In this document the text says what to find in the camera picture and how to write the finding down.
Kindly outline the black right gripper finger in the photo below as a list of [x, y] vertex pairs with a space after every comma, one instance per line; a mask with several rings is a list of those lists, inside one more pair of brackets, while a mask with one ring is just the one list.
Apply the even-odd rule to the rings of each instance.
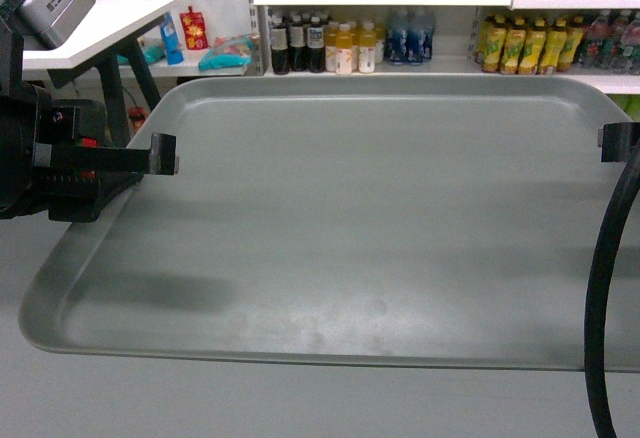
[[635, 121], [605, 124], [598, 132], [603, 163], [626, 163], [639, 140], [640, 124]]

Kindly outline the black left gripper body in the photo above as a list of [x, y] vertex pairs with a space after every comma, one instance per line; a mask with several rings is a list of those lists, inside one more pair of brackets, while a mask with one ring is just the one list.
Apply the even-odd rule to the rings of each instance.
[[147, 149], [116, 146], [106, 109], [86, 99], [54, 100], [22, 79], [22, 38], [1, 35], [1, 216], [48, 213], [92, 222], [150, 171]]

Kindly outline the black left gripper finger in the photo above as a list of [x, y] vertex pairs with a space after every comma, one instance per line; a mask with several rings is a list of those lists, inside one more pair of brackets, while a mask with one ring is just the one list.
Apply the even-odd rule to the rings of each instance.
[[153, 133], [149, 149], [148, 173], [152, 175], [176, 175], [179, 172], [177, 139], [173, 135]]

